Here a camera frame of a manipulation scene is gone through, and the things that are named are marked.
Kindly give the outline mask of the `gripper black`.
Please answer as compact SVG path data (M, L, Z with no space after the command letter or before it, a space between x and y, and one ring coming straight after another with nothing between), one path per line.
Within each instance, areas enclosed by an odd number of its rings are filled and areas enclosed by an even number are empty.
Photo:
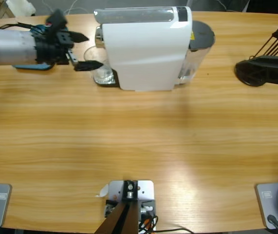
M37 64L57 64L68 65L67 53L75 43L88 41L84 34L74 31L58 31L52 37L45 33L35 32L35 51ZM75 66L75 71L93 71L104 64L96 60L79 61Z

